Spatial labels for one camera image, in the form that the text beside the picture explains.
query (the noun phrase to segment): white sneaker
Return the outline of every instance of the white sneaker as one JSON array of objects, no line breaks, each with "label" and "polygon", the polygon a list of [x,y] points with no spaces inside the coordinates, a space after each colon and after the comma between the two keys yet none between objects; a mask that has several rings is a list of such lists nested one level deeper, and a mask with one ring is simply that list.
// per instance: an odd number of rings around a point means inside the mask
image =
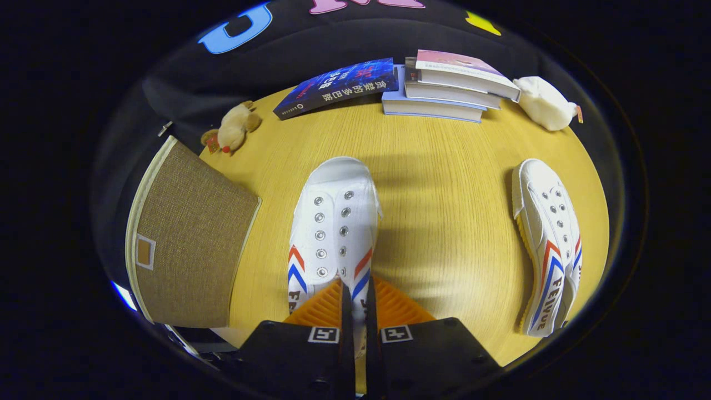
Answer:
[{"label": "white sneaker", "polygon": [[543,161],[527,159],[513,170],[513,217],[533,261],[533,292],[521,332],[546,337],[563,326],[582,268],[580,228],[570,196]]},{"label": "white sneaker", "polygon": [[365,296],[378,216],[375,183],[364,163],[336,157],[306,180],[294,210],[287,274],[289,312],[340,278],[353,300],[353,340],[365,346]]}]

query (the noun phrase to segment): round table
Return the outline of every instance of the round table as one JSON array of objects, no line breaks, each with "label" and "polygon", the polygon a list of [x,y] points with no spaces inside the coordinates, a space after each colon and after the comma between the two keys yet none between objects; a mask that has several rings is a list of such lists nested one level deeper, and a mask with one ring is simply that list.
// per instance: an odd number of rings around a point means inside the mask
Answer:
[{"label": "round table", "polygon": [[[230,326],[214,329],[225,340],[239,347],[259,322],[288,316],[294,207],[311,171],[336,156],[363,161],[378,189],[385,216],[373,273],[436,318],[459,318],[501,366],[540,341],[518,331],[533,286],[511,206],[511,171],[524,159],[551,166],[577,212],[585,264],[571,315],[591,297],[606,263],[609,218],[596,169],[569,127],[548,132],[509,100],[481,124],[384,115],[380,95],[281,121],[272,110],[292,89],[255,101],[262,124],[234,154],[200,155],[263,201],[237,267]],[[356,368],[363,392],[363,359]]]}]

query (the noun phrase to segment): plush toy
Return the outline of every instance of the plush toy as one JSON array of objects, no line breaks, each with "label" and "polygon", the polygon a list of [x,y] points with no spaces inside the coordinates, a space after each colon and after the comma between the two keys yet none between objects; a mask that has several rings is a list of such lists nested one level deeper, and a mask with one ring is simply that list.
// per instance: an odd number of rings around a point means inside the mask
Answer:
[{"label": "plush toy", "polygon": [[533,122],[549,131],[565,128],[577,113],[577,105],[566,100],[558,89],[540,76],[514,79],[513,84],[521,89],[521,108]]},{"label": "plush toy", "polygon": [[222,149],[224,153],[234,152],[242,146],[247,132],[256,130],[262,123],[262,118],[253,113],[254,103],[245,101],[225,114],[220,124],[220,129],[211,129],[203,134],[200,143],[203,146]]}]

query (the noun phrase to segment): book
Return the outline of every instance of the book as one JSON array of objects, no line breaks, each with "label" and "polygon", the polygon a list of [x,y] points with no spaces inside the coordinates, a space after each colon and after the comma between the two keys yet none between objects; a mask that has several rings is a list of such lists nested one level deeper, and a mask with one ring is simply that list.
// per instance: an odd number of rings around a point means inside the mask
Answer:
[{"label": "book", "polygon": [[396,65],[399,87],[397,91],[383,93],[383,112],[386,115],[418,115],[422,117],[449,118],[481,122],[485,107],[462,102],[408,98],[405,95],[405,66]]},{"label": "book", "polygon": [[501,109],[501,97],[480,90],[440,86],[419,81],[415,57],[405,57],[405,95],[415,99],[447,100],[480,105],[495,110]]},{"label": "book", "polygon": [[478,58],[444,51],[418,50],[415,68],[419,82],[481,90],[518,102],[521,89],[491,65]]},{"label": "book", "polygon": [[397,90],[392,57],[349,65],[305,80],[295,87],[274,114],[285,120],[349,98]]}]

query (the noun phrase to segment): brown fabric bin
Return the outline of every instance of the brown fabric bin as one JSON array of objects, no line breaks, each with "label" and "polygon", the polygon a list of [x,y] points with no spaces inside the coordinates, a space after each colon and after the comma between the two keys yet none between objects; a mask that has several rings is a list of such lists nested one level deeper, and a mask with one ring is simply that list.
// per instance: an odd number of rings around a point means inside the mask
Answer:
[{"label": "brown fabric bin", "polygon": [[143,176],[126,267],[152,322],[225,327],[237,266],[261,200],[169,137]]}]

